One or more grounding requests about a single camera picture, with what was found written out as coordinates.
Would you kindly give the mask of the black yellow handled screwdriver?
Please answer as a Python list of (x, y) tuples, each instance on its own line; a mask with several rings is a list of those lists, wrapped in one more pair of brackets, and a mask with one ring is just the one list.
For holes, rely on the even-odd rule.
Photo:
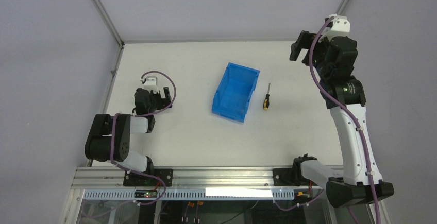
[(268, 84), (267, 93), (264, 98), (264, 102), (263, 102), (264, 110), (268, 110), (270, 106), (270, 87), (271, 87), (271, 83)]

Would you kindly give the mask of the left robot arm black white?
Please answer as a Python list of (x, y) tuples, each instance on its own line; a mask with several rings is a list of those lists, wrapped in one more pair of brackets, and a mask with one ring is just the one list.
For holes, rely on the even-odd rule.
[(154, 113), (171, 108), (172, 97), (168, 87), (161, 91), (136, 89), (133, 114), (97, 114), (94, 117), (85, 144), (89, 160), (109, 162), (126, 171), (155, 174), (153, 161), (130, 149), (132, 134), (148, 134), (154, 129)]

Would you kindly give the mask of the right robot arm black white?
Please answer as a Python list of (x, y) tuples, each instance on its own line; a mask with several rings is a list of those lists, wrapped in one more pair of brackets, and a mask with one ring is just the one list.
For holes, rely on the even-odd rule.
[(337, 174), (317, 158), (304, 155), (293, 161), (292, 182), (312, 181), (325, 190), (334, 208), (370, 204), (394, 195), (376, 165), (366, 130), (366, 98), (362, 83), (352, 72), (358, 56), (357, 42), (336, 36), (317, 42), (302, 60), (316, 70), (321, 95), (337, 129), (343, 158), (343, 173)]

